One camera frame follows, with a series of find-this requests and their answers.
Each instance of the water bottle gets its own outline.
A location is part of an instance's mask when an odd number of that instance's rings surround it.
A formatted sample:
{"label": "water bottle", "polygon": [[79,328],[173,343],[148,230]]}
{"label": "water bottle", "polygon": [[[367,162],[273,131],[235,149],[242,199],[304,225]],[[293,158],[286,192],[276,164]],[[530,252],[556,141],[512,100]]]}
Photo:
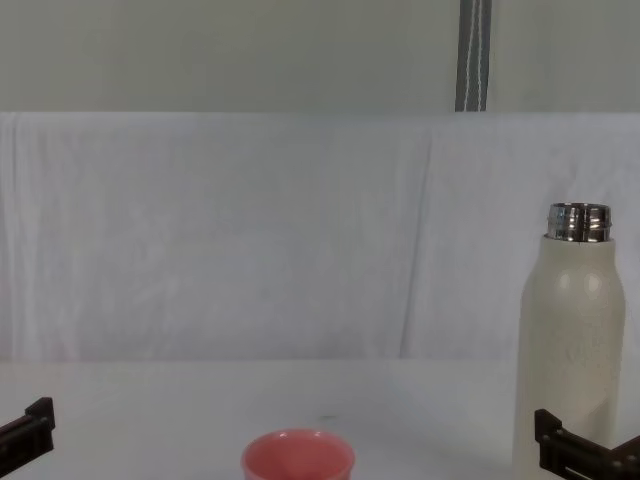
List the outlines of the water bottle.
{"label": "water bottle", "polygon": [[534,412],[611,446],[625,301],[606,205],[553,204],[522,294],[514,480],[557,480],[539,466]]}

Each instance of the tabletop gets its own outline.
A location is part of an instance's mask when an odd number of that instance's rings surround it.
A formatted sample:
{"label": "tabletop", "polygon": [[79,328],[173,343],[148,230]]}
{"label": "tabletop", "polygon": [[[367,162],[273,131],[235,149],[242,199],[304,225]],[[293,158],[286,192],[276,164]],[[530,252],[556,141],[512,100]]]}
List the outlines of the tabletop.
{"label": "tabletop", "polygon": [[[621,439],[640,434],[639,370],[623,368]],[[2,424],[55,404],[55,450],[15,480],[236,480],[244,446],[287,427],[343,436],[354,480],[508,478],[513,362],[3,364],[0,385]]]}

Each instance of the white fabric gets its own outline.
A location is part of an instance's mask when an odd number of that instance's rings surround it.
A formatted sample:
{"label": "white fabric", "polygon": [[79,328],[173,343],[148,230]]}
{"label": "white fabric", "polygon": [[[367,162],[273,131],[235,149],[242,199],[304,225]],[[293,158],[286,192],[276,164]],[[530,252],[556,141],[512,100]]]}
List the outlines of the white fabric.
{"label": "white fabric", "polygon": [[640,354],[639,116],[0,120],[5,358],[513,358],[566,200],[613,207]]}
{"label": "white fabric", "polygon": [[[509,480],[512,362],[0,365],[8,422],[42,395],[55,450],[15,480],[234,480],[244,447],[291,427],[354,448],[354,480]],[[623,366],[616,445],[638,435],[640,363]]]}
{"label": "white fabric", "polygon": [[553,202],[611,205],[640,353],[640,116],[456,116],[435,127],[407,328],[410,356],[509,358]]}
{"label": "white fabric", "polygon": [[3,116],[4,355],[397,357],[427,141],[414,120]]}

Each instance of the stainless steel bottle neck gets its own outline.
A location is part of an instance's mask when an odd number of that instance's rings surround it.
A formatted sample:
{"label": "stainless steel bottle neck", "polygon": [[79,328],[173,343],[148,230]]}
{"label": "stainless steel bottle neck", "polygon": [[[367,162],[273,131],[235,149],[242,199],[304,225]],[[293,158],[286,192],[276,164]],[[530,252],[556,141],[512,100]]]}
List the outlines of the stainless steel bottle neck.
{"label": "stainless steel bottle neck", "polygon": [[595,203],[554,203],[549,208],[547,237],[565,242],[609,241],[611,209]]}

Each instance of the white wall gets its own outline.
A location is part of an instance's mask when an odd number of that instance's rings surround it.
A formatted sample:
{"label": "white wall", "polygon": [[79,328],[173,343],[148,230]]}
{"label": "white wall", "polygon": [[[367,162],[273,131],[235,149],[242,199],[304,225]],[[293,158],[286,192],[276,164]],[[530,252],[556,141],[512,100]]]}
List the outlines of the white wall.
{"label": "white wall", "polygon": [[494,0],[489,109],[640,111],[638,0]]}
{"label": "white wall", "polygon": [[453,110],[457,0],[2,0],[0,110]]}

